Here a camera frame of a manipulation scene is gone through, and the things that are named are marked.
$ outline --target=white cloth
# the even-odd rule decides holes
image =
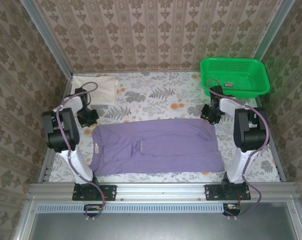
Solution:
[[[90,92],[90,105],[114,105],[116,103],[118,88],[116,76],[73,76],[71,94],[74,94],[75,89],[87,82],[95,82],[98,85],[97,90]],[[94,84],[88,84],[84,86],[84,89],[90,91],[95,87]]]

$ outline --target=table surface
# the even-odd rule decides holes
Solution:
[[[204,104],[209,104],[201,85],[199,72],[134,72],[110,73],[117,76],[118,90],[115,105],[91,106],[99,115],[98,124],[129,123],[136,121],[199,118]],[[242,99],[256,107],[254,99]],[[232,164],[236,146],[233,141],[233,119],[222,116],[219,124],[214,125],[221,151],[224,169]],[[93,127],[80,128],[80,149],[88,164],[93,155],[91,133]],[[220,182],[224,172],[171,172],[157,174],[127,173],[101,176],[103,182],[123,183],[201,183]],[[253,160],[247,172],[250,182],[279,182],[275,161],[269,146],[265,147]],[[74,176],[60,156],[56,156],[49,178],[50,182],[74,182]]]

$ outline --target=green plastic basket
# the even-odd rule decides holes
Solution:
[[[207,81],[216,79],[225,95],[236,98],[253,99],[266,94],[270,83],[262,62],[253,58],[206,57],[200,63],[201,83],[206,95]],[[209,87],[217,85],[214,81]]]

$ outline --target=wire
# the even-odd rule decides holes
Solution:
[[[85,84],[83,84],[83,85],[81,86],[81,88],[83,88],[84,86],[86,86],[86,85],[88,85],[88,84],[95,84],[95,88],[92,89],[92,90],[89,90],[89,91],[79,92],[79,93],[76,93],[76,94],[74,94],[74,95],[72,95],[72,96],[70,96],[70,97],[65,98],[64,101],[56,108],[56,121],[57,121],[57,124],[58,124],[58,126],[59,126],[59,129],[60,129],[60,131],[61,131],[61,135],[62,135],[62,137],[63,137],[63,139],[64,139],[64,141],[65,141],[65,144],[66,144],[66,146],[67,146],[67,149],[68,149],[68,152],[67,152],[67,160],[68,160],[68,163],[69,163],[71,169],[75,172],[75,174],[76,174],[80,179],[82,179],[82,180],[85,181],[86,183],[88,183],[88,184],[94,186],[94,187],[99,191],[99,193],[101,194],[101,197],[102,197],[102,206],[101,206],[101,208],[100,208],[100,211],[99,211],[95,216],[93,216],[93,217],[89,217],[89,216],[88,216],[88,214],[87,214],[88,209],[86,209],[86,211],[84,212],[84,215],[86,216],[87,219],[92,218],[92,219],[94,220],[96,217],[98,217],[98,216],[101,214],[101,212],[103,211],[103,208],[104,208],[105,205],[106,205],[105,195],[103,194],[102,190],[100,189],[100,187],[99,187],[98,185],[96,185],[95,183],[93,183],[93,182],[91,182],[91,181],[85,179],[83,176],[81,176],[81,174],[80,174],[80,173],[76,170],[76,168],[73,166],[73,164],[72,164],[72,162],[71,162],[71,151],[72,151],[72,149],[71,149],[70,143],[69,143],[69,141],[68,141],[68,139],[67,139],[66,133],[65,133],[65,131],[63,130],[62,123],[61,123],[61,120],[60,120],[60,115],[59,115],[59,112],[63,109],[64,105],[66,105],[71,99],[73,99],[73,98],[75,98],[75,97],[78,97],[78,96],[80,96],[80,95],[83,95],[83,94],[89,94],[89,93],[91,93],[91,92],[93,92],[93,91],[95,91],[95,90],[98,89],[98,84],[95,83],[95,82],[93,82],[93,81],[88,81],[88,82],[86,82]]]
[[[240,205],[240,211],[241,211],[241,196],[240,196],[240,194],[239,194],[239,202],[238,202],[238,204]]]
[[[206,88],[209,90],[210,93],[212,93],[212,94],[214,94],[214,95],[216,95],[216,96],[218,96],[218,97],[220,97],[220,98],[229,99],[229,100],[231,100],[231,101],[234,101],[234,102],[237,103],[237,104],[242,105],[242,107],[244,107],[244,108],[250,109],[250,110],[253,111],[257,116],[259,116],[259,118],[262,120],[262,122],[263,122],[263,124],[264,124],[264,127],[265,127],[265,140],[264,140],[264,143],[263,143],[262,146],[259,147],[257,150],[251,152],[251,154],[248,156],[248,158],[247,158],[247,160],[246,160],[246,163],[245,163],[245,166],[244,166],[243,172],[242,172],[243,180],[245,181],[245,183],[246,183],[249,187],[253,188],[253,189],[259,194],[259,198],[258,198],[258,200],[256,201],[256,203],[255,203],[248,211],[246,211],[246,212],[244,212],[244,213],[242,213],[242,214],[240,214],[240,215],[238,215],[238,216],[234,216],[232,213],[230,213],[230,212],[228,212],[228,211],[225,211],[227,214],[229,214],[230,216],[232,216],[232,217],[234,217],[234,218],[240,218],[240,217],[243,217],[243,216],[247,215],[249,212],[251,212],[253,209],[255,209],[255,208],[258,206],[258,204],[260,203],[261,199],[262,199],[262,194],[261,194],[261,192],[260,192],[255,186],[253,186],[251,183],[249,183],[249,182],[247,181],[247,179],[246,179],[246,177],[245,177],[245,174],[246,174],[248,165],[249,165],[249,163],[250,163],[251,158],[253,157],[253,155],[255,155],[256,153],[260,152],[260,151],[268,144],[269,137],[270,137],[270,133],[269,133],[270,129],[269,129],[267,120],[262,116],[262,114],[261,114],[260,112],[258,112],[257,110],[255,110],[253,107],[251,107],[251,106],[249,106],[249,105],[247,105],[247,104],[245,104],[245,103],[239,101],[238,99],[236,99],[236,98],[233,97],[233,96],[226,96],[226,95],[222,95],[222,94],[219,94],[219,93],[216,93],[216,92],[212,91],[212,90],[210,89],[210,87],[209,87],[209,83],[210,83],[210,82],[216,82],[218,85],[220,85],[219,82],[218,82],[218,80],[216,80],[216,79],[210,79],[209,81],[207,81],[207,82],[206,82]]]
[[[88,93],[89,97],[90,97],[90,101],[86,104],[87,106],[89,106],[89,104],[91,103],[91,95],[90,93]]]
[[[102,210],[102,207],[101,206],[98,206],[98,205],[90,205],[90,206],[86,206],[85,207],[85,210],[84,210],[84,215],[86,216],[86,219],[89,220],[89,216],[88,216],[88,210],[89,209],[96,209],[96,210],[99,210],[101,211]],[[92,220],[94,220],[98,215],[95,215],[92,217]]]

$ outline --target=patterned wallpaper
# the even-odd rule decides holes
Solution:
[[[43,111],[56,106],[66,78],[18,0],[0,0],[0,240],[20,219],[47,151]]]
[[[271,89],[261,100],[288,181],[302,203],[302,0],[296,0],[263,63]]]
[[[280,0],[35,0],[73,72],[252,57]]]

